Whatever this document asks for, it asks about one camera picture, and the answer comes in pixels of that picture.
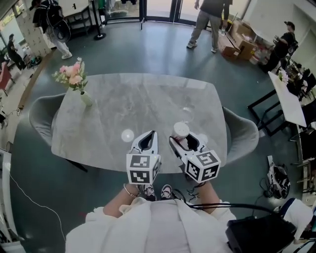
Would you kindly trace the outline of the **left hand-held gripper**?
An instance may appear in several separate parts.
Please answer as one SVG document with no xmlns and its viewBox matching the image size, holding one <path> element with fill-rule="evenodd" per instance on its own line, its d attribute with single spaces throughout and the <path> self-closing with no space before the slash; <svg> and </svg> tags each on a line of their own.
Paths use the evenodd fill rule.
<svg viewBox="0 0 316 253">
<path fill-rule="evenodd" d="M 152 184 L 160 170 L 158 133 L 145 132 L 134 139 L 126 155 L 126 171 L 130 184 Z"/>
</svg>

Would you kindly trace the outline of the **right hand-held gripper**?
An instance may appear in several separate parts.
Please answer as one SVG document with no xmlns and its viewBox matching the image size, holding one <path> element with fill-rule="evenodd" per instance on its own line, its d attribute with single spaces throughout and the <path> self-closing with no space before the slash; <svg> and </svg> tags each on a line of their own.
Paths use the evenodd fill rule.
<svg viewBox="0 0 316 253">
<path fill-rule="evenodd" d="M 206 150 L 206 143 L 199 134 L 190 132 L 190 149 L 185 148 L 174 137 L 169 137 L 169 145 L 183 165 L 185 176 L 196 183 L 203 183 L 218 176 L 221 160 L 214 150 Z"/>
</svg>

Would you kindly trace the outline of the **clear plastic cotton swab container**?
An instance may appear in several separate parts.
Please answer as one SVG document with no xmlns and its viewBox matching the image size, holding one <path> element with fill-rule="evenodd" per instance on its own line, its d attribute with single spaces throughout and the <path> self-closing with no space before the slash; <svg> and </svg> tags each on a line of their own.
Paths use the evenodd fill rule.
<svg viewBox="0 0 316 253">
<path fill-rule="evenodd" d="M 172 138 L 180 143 L 183 141 L 190 133 L 189 126 L 185 122 L 177 122 L 173 126 Z"/>
</svg>

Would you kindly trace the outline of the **person's right forearm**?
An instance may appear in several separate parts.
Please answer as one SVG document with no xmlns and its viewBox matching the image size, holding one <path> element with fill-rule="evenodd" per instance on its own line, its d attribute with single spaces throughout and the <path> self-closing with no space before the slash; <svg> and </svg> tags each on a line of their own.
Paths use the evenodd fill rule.
<svg viewBox="0 0 316 253">
<path fill-rule="evenodd" d="M 197 188 L 201 204 L 218 204 L 220 198 L 214 190 L 210 181 L 205 182 L 202 186 Z"/>
</svg>

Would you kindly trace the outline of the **open cardboard box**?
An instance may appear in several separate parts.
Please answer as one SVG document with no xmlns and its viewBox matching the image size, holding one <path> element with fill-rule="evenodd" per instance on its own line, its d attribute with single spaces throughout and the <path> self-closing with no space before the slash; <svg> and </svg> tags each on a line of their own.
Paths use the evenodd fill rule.
<svg viewBox="0 0 316 253">
<path fill-rule="evenodd" d="M 244 24 L 243 22 L 238 20 L 232 23 L 229 33 L 232 37 L 240 35 L 248 42 L 253 42 L 255 38 L 253 30 L 247 24 Z"/>
</svg>

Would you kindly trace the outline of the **person's right sneaker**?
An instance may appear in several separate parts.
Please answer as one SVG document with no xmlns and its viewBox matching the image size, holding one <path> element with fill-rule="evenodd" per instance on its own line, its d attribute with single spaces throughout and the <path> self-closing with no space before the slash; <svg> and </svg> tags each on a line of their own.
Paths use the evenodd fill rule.
<svg viewBox="0 0 316 253">
<path fill-rule="evenodd" d="M 170 200 L 172 199 L 172 187 L 166 184 L 161 189 L 160 200 Z"/>
</svg>

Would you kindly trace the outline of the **grey upholstered chair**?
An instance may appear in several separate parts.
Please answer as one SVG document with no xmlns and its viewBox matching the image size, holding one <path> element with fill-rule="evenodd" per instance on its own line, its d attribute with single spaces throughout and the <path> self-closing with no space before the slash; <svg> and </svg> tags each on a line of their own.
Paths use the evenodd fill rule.
<svg viewBox="0 0 316 253">
<path fill-rule="evenodd" d="M 256 149 L 259 142 L 259 130 L 253 121 L 243 118 L 225 107 L 222 109 L 228 134 L 226 164 L 229 165 Z"/>
<path fill-rule="evenodd" d="M 51 147 L 52 144 L 53 119 L 65 95 L 65 93 L 62 93 L 54 96 L 40 97 L 32 104 L 29 111 L 31 126 L 49 147 Z"/>
</svg>

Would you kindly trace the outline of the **pink flower bouquet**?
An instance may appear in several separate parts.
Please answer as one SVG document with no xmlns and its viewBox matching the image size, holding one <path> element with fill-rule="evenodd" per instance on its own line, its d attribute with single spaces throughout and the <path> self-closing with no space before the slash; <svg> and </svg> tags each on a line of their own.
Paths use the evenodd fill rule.
<svg viewBox="0 0 316 253">
<path fill-rule="evenodd" d="M 78 90 L 80 93 L 84 92 L 85 86 L 88 83 L 87 74 L 85 71 L 85 62 L 81 57 L 77 58 L 74 65 L 62 66 L 58 71 L 52 74 L 52 77 L 57 83 L 62 84 L 66 88 L 73 91 Z"/>
</svg>

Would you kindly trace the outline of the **black equipment case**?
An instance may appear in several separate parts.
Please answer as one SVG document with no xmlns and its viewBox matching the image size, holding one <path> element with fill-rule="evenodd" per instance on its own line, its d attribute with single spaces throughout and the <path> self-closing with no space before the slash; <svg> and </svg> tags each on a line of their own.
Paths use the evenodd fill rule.
<svg viewBox="0 0 316 253">
<path fill-rule="evenodd" d="M 233 253 L 281 253 L 294 241 L 295 232 L 292 223 L 271 214 L 230 220 L 226 236 Z"/>
</svg>

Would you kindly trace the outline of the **black metal chair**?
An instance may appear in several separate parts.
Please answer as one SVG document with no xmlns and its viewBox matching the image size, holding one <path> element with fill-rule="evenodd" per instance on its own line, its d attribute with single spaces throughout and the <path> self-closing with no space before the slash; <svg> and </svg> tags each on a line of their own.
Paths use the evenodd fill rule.
<svg viewBox="0 0 316 253">
<path fill-rule="evenodd" d="M 316 197 L 316 130 L 301 130 L 293 140 L 298 150 L 298 161 L 293 165 L 299 171 L 297 184 L 303 198 Z"/>
</svg>

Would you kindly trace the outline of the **black framed glass door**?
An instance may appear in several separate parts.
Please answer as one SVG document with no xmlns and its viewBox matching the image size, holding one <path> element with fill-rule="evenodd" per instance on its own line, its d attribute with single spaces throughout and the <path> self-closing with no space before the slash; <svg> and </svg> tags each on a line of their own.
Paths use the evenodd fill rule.
<svg viewBox="0 0 316 253">
<path fill-rule="evenodd" d="M 194 26 L 198 15 L 196 0 L 138 0 L 142 21 Z"/>
</svg>

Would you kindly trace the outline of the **black shelf table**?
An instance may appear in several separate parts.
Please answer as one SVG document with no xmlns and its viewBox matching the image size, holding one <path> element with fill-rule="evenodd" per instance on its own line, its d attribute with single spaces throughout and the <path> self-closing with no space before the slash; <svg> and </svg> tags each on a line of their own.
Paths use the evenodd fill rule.
<svg viewBox="0 0 316 253">
<path fill-rule="evenodd" d="M 60 0 L 72 36 L 88 35 L 93 28 L 91 0 Z"/>
</svg>

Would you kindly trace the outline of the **pink chair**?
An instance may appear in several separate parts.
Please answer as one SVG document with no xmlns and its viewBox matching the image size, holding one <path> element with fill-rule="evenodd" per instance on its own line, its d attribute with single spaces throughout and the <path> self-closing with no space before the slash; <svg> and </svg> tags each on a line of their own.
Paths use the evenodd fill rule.
<svg viewBox="0 0 316 253">
<path fill-rule="evenodd" d="M 2 90 L 6 96 L 7 96 L 6 86 L 9 83 L 9 81 L 12 81 L 13 83 L 15 83 L 8 69 L 7 63 L 2 62 L 1 73 L 0 73 L 0 90 Z"/>
</svg>

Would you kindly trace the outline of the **white table with black frame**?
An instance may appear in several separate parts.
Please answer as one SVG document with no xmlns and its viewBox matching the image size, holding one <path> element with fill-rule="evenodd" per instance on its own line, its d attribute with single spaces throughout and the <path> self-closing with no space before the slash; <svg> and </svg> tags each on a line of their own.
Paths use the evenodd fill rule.
<svg viewBox="0 0 316 253">
<path fill-rule="evenodd" d="M 278 131 L 283 130 L 285 127 L 287 127 L 290 123 L 299 125 L 301 127 L 307 127 L 306 120 L 298 97 L 289 92 L 286 85 L 279 79 L 279 77 L 276 74 L 272 72 L 268 72 L 268 74 L 274 86 L 274 90 L 272 90 L 265 96 L 261 97 L 260 99 L 256 100 L 249 106 L 247 106 L 248 110 L 250 111 L 251 115 L 254 117 L 256 121 L 258 129 L 264 129 L 268 136 L 273 136 Z M 266 101 L 274 95 L 278 97 L 278 102 L 270 106 L 268 109 L 266 109 L 262 117 L 259 117 L 255 112 L 254 107 L 263 103 L 264 101 Z M 264 117 L 266 116 L 266 114 L 277 106 L 281 106 L 281 110 L 279 110 L 269 120 L 264 121 Z M 268 128 L 268 125 L 281 116 L 284 116 L 284 122 L 281 123 L 274 130 L 270 130 Z"/>
</svg>

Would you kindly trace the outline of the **black stanchion post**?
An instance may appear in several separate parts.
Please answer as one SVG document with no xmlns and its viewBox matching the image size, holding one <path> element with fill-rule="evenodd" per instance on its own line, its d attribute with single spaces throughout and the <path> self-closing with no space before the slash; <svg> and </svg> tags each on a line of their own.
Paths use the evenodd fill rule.
<svg viewBox="0 0 316 253">
<path fill-rule="evenodd" d="M 93 7 L 93 14 L 97 30 L 97 34 L 94 36 L 94 40 L 98 41 L 104 39 L 106 36 L 106 34 L 102 33 L 100 30 L 100 26 L 103 24 L 100 14 L 104 14 L 104 0 L 91 0 L 91 3 Z"/>
</svg>

